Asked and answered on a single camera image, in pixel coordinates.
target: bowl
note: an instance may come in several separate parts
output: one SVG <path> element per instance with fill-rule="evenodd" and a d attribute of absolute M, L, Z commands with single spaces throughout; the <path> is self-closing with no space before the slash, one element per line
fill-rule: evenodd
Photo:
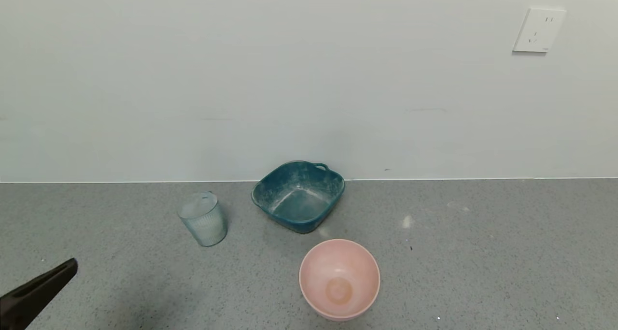
<path fill-rule="evenodd" d="M 324 163 L 292 161 L 265 176 L 251 199 L 272 220 L 298 233 L 309 233 L 333 209 L 346 183 Z"/>
<path fill-rule="evenodd" d="M 362 315 L 380 289 L 380 271 L 371 253 L 349 240 L 314 246 L 300 264 L 300 290 L 319 315 L 347 321 Z"/>

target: gray floor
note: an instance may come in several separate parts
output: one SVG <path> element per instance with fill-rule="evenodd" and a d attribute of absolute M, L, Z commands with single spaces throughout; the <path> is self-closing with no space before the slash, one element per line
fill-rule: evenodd
<path fill-rule="evenodd" d="M 37 329 L 616 329 L 618 180 L 348 182 L 318 230 L 265 217 L 253 183 L 0 184 L 0 293 L 70 257 Z M 176 217 L 210 189 L 230 217 L 198 246 Z M 329 238 L 380 266 L 376 303 L 332 323 L 298 267 Z"/>

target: cup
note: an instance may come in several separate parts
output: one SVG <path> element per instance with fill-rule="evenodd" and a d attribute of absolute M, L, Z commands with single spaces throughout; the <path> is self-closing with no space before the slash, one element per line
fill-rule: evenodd
<path fill-rule="evenodd" d="M 213 246 L 227 235 L 227 219 L 210 191 L 188 196 L 178 216 L 201 246 Z"/>

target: white wall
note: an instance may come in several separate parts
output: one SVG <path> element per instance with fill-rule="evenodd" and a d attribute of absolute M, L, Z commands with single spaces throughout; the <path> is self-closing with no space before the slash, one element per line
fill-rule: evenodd
<path fill-rule="evenodd" d="M 569 11 L 513 55 L 530 6 Z M 3 182 L 618 176 L 618 0 L 0 0 Z"/>

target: outlet plate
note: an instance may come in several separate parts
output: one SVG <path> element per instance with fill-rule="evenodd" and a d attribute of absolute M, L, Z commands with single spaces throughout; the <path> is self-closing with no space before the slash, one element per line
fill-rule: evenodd
<path fill-rule="evenodd" d="M 566 15 L 565 10 L 528 9 L 513 51 L 548 52 Z"/>

